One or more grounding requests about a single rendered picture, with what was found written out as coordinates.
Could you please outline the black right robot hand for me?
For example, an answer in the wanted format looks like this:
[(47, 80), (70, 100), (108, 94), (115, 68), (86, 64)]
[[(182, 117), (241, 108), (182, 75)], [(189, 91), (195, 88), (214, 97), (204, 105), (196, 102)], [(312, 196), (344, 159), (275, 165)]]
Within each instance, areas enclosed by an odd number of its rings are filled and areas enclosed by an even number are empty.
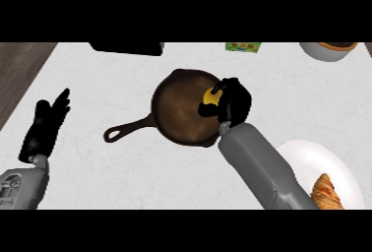
[(251, 94), (238, 78), (223, 78), (211, 88), (213, 93), (223, 91), (217, 105), (199, 103), (198, 113), (202, 117), (219, 117), (219, 122), (236, 126), (247, 119), (251, 108)]

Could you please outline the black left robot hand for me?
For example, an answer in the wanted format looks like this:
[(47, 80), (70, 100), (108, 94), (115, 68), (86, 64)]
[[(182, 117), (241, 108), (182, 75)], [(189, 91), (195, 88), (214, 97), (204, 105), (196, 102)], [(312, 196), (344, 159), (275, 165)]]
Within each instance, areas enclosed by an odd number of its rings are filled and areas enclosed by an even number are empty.
[(31, 163), (31, 157), (50, 156), (58, 131), (70, 112), (70, 89), (65, 89), (53, 103), (41, 99), (36, 105), (36, 115), (31, 128), (28, 130), (18, 159), (24, 163)]

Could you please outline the yellow lemon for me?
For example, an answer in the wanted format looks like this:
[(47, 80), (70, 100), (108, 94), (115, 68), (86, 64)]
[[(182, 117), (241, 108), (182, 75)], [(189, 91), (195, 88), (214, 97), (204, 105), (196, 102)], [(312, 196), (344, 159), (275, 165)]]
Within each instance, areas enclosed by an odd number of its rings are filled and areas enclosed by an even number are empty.
[(208, 89), (204, 93), (204, 100), (202, 103), (204, 104), (213, 104), (217, 105), (220, 102), (220, 98), (223, 96), (223, 91), (217, 90), (216, 93), (213, 93), (213, 89)]

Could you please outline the dark brown cast-iron pan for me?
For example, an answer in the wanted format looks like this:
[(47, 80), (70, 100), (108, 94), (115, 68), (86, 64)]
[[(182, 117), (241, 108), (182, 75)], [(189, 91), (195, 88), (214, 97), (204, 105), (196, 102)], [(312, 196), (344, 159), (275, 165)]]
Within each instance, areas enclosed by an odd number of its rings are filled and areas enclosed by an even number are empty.
[(220, 137), (220, 122), (216, 116), (202, 117), (198, 107), (205, 91), (219, 81), (202, 70), (176, 69), (155, 89), (149, 115), (109, 128), (103, 134), (105, 142), (114, 143), (140, 128), (154, 127), (173, 143), (208, 148)]

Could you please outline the white plate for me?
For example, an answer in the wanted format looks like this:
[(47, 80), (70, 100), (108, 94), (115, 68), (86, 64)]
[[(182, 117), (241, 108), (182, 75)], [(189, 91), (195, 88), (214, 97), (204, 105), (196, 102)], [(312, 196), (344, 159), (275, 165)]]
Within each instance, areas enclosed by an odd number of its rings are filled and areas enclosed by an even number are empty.
[(316, 181), (325, 173), (343, 207), (347, 210), (365, 208), (362, 191), (351, 171), (329, 149), (310, 141), (295, 140), (282, 144), (278, 152), (288, 161), (309, 194), (313, 193)]

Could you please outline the green printed box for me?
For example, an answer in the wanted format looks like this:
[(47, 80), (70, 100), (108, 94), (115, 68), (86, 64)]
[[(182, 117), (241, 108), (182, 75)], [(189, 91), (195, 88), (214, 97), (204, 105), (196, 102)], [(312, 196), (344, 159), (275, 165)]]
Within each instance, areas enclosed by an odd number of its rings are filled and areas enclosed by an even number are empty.
[(226, 50), (239, 52), (257, 52), (260, 45), (260, 42), (227, 42)]

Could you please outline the grey bowl with orange rim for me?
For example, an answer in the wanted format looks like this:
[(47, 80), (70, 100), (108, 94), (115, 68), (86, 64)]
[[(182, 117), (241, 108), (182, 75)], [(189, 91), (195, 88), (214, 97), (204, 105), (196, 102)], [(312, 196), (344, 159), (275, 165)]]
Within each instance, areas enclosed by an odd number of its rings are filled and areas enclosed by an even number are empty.
[(354, 49), (357, 43), (351, 42), (347, 47), (338, 47), (326, 42), (301, 42), (300, 46), (304, 52), (323, 62), (337, 62)]

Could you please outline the golden croissant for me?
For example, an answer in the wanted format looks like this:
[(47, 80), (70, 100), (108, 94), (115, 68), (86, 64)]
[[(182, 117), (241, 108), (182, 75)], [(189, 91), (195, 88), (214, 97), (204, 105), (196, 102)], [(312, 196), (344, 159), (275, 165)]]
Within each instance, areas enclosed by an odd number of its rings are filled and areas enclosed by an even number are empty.
[(312, 199), (322, 210), (343, 210), (341, 201), (326, 173), (320, 175), (315, 183)]

